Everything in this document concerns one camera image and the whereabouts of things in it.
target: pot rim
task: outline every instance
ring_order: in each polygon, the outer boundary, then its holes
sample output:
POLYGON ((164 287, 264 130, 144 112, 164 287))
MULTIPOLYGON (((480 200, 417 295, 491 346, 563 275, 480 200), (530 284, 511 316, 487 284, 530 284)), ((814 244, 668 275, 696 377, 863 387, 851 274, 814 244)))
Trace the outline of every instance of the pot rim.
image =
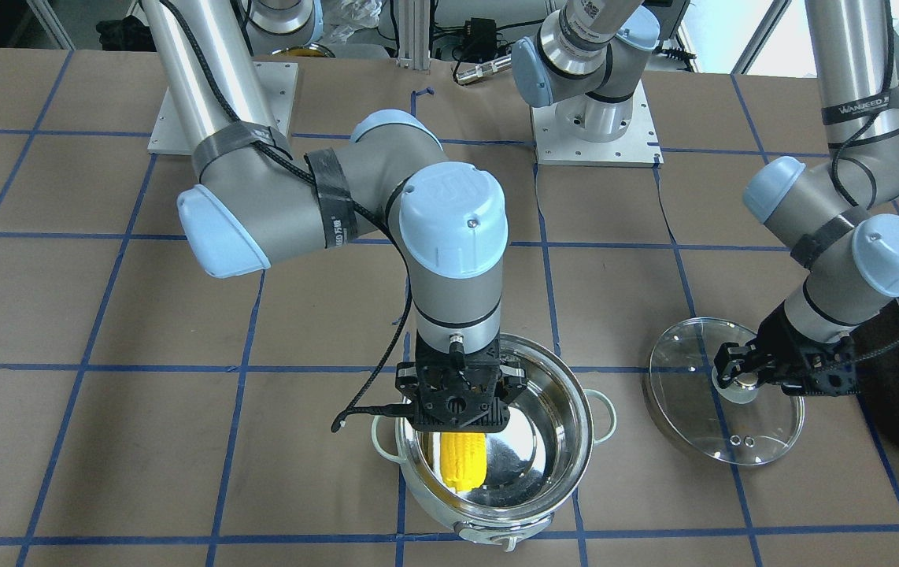
POLYGON ((398 419, 396 428, 397 450, 405 459, 401 464, 405 475, 411 474, 420 480, 425 491, 431 493, 442 505, 450 507, 454 512, 463 514, 471 521, 497 525, 497 527, 528 523, 528 521, 539 519, 556 510, 579 486, 579 481, 586 472, 591 452, 593 452, 593 421, 590 419, 589 399, 572 370, 553 352, 535 341, 523 337, 501 333, 500 351, 503 354, 520 356, 525 362, 535 364, 547 376, 552 376, 553 382, 558 384, 558 387, 561 387, 566 394, 565 398, 568 399, 569 408, 575 414, 573 417, 575 423, 586 424, 586 427, 576 427, 578 435, 573 437, 571 444, 566 444, 569 451, 575 450, 575 455, 572 455, 571 465, 562 471, 564 474, 562 480, 549 478, 546 487, 538 495, 518 506, 478 505, 478 503, 460 498, 435 477, 435 471, 428 466, 427 460, 421 453, 418 434, 407 423, 407 420, 398 419), (535 354, 540 359, 529 358, 529 354, 535 354))

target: black strap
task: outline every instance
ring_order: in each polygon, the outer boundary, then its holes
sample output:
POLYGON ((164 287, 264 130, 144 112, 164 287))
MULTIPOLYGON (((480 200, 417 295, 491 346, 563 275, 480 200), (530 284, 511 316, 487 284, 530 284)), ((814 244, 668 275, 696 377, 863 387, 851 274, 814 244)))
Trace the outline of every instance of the black strap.
POLYGON ((899 108, 899 89, 888 89, 882 93, 872 94, 857 101, 846 102, 820 109, 820 118, 824 125, 848 122, 871 114, 899 108))
POLYGON ((848 209, 848 211, 832 217, 813 234, 803 235, 792 247, 789 255, 803 268, 810 269, 813 262, 816 262, 827 248, 831 248, 831 244, 837 242, 845 234, 849 234, 850 230, 868 218, 870 218, 870 214, 862 207, 848 209))
POLYGON ((348 190, 348 180, 331 148, 306 154, 306 164, 316 180, 316 200, 320 203, 320 219, 324 222, 327 248, 348 244, 359 236, 355 217, 355 201, 348 190))
POLYGON ((205 169, 218 158, 231 151, 240 150, 252 143, 266 143, 283 152, 285 158, 292 158, 292 150, 285 134, 277 128, 262 126, 254 122, 232 122, 225 128, 203 139, 191 154, 191 164, 200 182, 205 169))

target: cable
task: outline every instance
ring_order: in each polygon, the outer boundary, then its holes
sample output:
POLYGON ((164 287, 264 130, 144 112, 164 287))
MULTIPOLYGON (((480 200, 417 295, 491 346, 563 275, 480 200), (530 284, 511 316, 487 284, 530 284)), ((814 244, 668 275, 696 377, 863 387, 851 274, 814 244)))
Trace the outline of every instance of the cable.
MULTIPOLYGON (((213 96, 215 96, 216 101, 222 106, 223 112, 229 117, 229 119, 233 122, 237 122, 240 120, 240 117, 236 114, 236 111, 233 110, 233 107, 229 104, 229 101, 222 94, 222 91, 219 89, 219 84, 215 80, 215 76, 212 74, 212 69, 208 65, 208 60, 205 59, 205 54, 202 53, 202 48, 200 44, 198 44, 198 40, 194 37, 194 32, 191 30, 191 26, 187 25, 186 19, 184 19, 183 14, 173 5, 169 0, 159 0, 169 13, 173 15, 173 18, 176 18, 176 23, 179 24, 180 28, 183 29, 183 34, 187 37, 187 42, 191 45, 191 49, 194 51, 194 58, 197 58, 198 65, 201 66, 202 72, 205 75, 205 80, 207 80, 209 89, 212 90, 213 96)), ((291 172, 292 175, 298 177, 303 182, 309 184, 310 187, 316 189, 316 179, 314 179, 312 173, 302 171, 298 166, 292 164, 292 162, 288 161, 283 157, 283 155, 279 155, 276 152, 276 149, 267 143, 253 143, 255 148, 257 148, 265 157, 270 158, 271 161, 274 161, 276 164, 283 166, 288 172, 291 172)), ((400 247, 397 245, 397 241, 393 239, 392 234, 390 233, 389 228, 386 226, 386 223, 380 221, 377 216, 375 216, 369 209, 364 208, 358 202, 353 201, 353 207, 355 207, 355 212, 358 213, 362 218, 366 219, 370 223, 373 224, 376 228, 378 228, 387 239, 393 244, 394 249, 396 249, 397 254, 400 254, 401 260, 404 262, 404 269, 407 269, 407 261, 404 259, 404 254, 401 252, 400 247)), ((383 358, 380 358, 380 361, 376 364, 376 367, 373 369, 372 373, 369 376, 369 380, 366 380, 366 384, 363 384, 363 387, 360 388, 358 394, 355 394, 355 398, 352 398, 352 402, 345 408, 345 412, 339 413, 339 417, 342 415, 350 415, 350 413, 356 413, 355 405, 359 403, 360 399, 366 391, 369 390, 369 387, 373 384, 373 381, 376 380, 376 377, 379 375, 380 371, 382 371, 383 366, 386 364, 388 358, 390 358, 390 353, 393 352, 393 349, 397 345, 397 341, 400 339, 400 335, 404 331, 404 325, 407 322, 407 315, 409 315, 411 311, 411 300, 413 300, 413 296, 411 295, 411 283, 409 279, 409 284, 407 284, 407 295, 404 301, 404 311, 400 318, 400 323, 397 325, 397 330, 394 332, 393 338, 390 340, 390 344, 387 345, 386 352, 383 353, 383 358)))
POLYGON ((250 12, 254 7, 254 0, 247 0, 247 7, 244 9, 243 0, 230 0, 233 5, 233 12, 236 14, 238 23, 240 24, 240 32, 243 33, 243 42, 247 44, 247 51, 250 56, 254 57, 254 48, 250 43, 250 35, 247 32, 247 25, 250 23, 250 12))
MULTIPOLYGON (((183 35, 187 37, 187 43, 191 45, 191 50, 194 51, 194 58, 198 60, 198 67, 201 67, 202 74, 205 75, 205 81, 208 83, 209 89, 212 91, 212 96, 215 97, 216 102, 219 103, 219 106, 222 107, 222 111, 226 113, 227 118, 229 118, 230 122, 239 122, 240 116, 236 114, 232 105, 229 104, 229 100, 226 99, 225 94, 222 94, 222 90, 219 88, 219 83, 215 80, 215 75, 212 73, 212 68, 208 65, 208 60, 205 58, 205 53, 202 51, 201 44, 198 44, 197 37, 194 37, 194 32, 191 30, 191 26, 187 24, 187 19, 183 17, 183 14, 180 13, 179 8, 173 5, 169 0, 159 0, 169 13, 173 15, 173 18, 176 19, 176 23, 180 26, 180 29, 183 29, 183 35)), ((312 173, 305 172, 303 169, 300 169, 298 165, 292 164, 291 161, 288 161, 284 157, 281 157, 280 154, 277 154, 276 149, 267 143, 263 143, 262 141, 258 141, 258 143, 252 144, 258 151, 260 151, 265 157, 274 161, 277 165, 283 166, 285 171, 292 173, 292 175, 298 177, 302 180, 303 183, 309 184, 310 187, 316 187, 316 180, 313 179, 312 173)))
MULTIPOLYGON (((893 79, 893 18, 891 17, 891 4, 890 0, 884 0, 884 17, 887 20, 887 60, 886 67, 884 68, 884 80, 882 80, 882 86, 880 87, 880 93, 884 94, 890 89, 890 83, 893 79)), ((842 151, 848 150, 852 144, 859 139, 871 126, 877 121, 877 117, 879 117, 885 109, 881 109, 877 112, 874 112, 870 119, 866 121, 866 124, 863 124, 863 127, 859 130, 856 130, 855 134, 849 137, 849 139, 845 140, 845 143, 842 144, 841 147, 838 148, 838 151, 834 152, 834 157, 831 158, 831 183, 834 184, 834 189, 838 191, 838 193, 845 198, 846 201, 849 202, 853 207, 859 207, 859 202, 852 197, 848 190, 845 189, 845 185, 842 183, 842 180, 838 177, 838 164, 842 159, 842 151)))
POLYGON ((899 347, 899 337, 896 339, 893 339, 893 341, 891 341, 890 343, 888 343, 880 348, 871 350, 870 352, 867 352, 866 354, 857 356, 857 358, 855 358, 853 360, 842 360, 841 362, 835 362, 832 364, 828 364, 828 366, 824 366, 823 369, 810 369, 809 363, 807 363, 806 370, 800 370, 798 372, 793 372, 792 374, 788 374, 788 376, 784 376, 779 379, 780 380, 792 380, 792 378, 799 378, 799 377, 803 377, 803 376, 816 376, 816 374, 823 374, 825 372, 831 372, 831 370, 841 369, 842 366, 855 365, 855 364, 859 364, 861 362, 866 362, 867 360, 877 358, 878 356, 887 354, 888 352, 892 351, 893 349, 895 349, 897 347, 899 347))
POLYGON ((393 43, 397 47, 397 57, 400 57, 400 33, 397 31, 397 16, 393 14, 393 0, 390 0, 390 23, 393 25, 393 43))

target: gray robot arm segment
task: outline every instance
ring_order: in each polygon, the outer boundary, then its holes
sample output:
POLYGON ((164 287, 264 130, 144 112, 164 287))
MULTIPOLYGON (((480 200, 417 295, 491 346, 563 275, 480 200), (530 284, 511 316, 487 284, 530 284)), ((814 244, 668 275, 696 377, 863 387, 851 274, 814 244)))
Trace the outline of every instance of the gray robot arm segment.
POLYGON ((888 79, 884 0, 807 6, 834 159, 811 169, 776 159, 749 183, 744 202, 810 273, 746 348, 723 345, 716 367, 722 387, 754 371, 759 384, 787 394, 852 394, 848 334, 899 297, 899 216, 867 212, 899 197, 899 94, 888 79), (828 367, 834 373, 818 376, 828 367))
POLYGON ((641 0, 569 0, 513 47, 516 87, 535 108, 587 93, 620 103, 634 93, 658 37, 641 0))

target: aluminum robot arm tube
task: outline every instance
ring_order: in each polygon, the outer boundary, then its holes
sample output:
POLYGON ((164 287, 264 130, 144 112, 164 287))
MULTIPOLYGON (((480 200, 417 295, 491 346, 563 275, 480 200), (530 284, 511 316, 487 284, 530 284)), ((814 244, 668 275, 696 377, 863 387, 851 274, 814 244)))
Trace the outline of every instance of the aluminum robot arm tube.
MULTIPOLYGON (((198 45, 204 50, 212 75, 241 120, 274 125, 267 97, 247 53, 229 2, 175 0, 198 45)), ((228 126, 231 120, 215 96, 198 64, 194 50, 176 18, 158 0, 142 0, 152 39, 169 82, 169 93, 191 150, 202 140, 228 126)))
POLYGON ((541 108, 589 94, 598 102, 618 104, 634 94, 659 44, 660 29, 640 3, 631 2, 630 16, 593 50, 580 50, 566 39, 564 11, 548 15, 536 36, 513 46, 513 79, 523 100, 541 108))

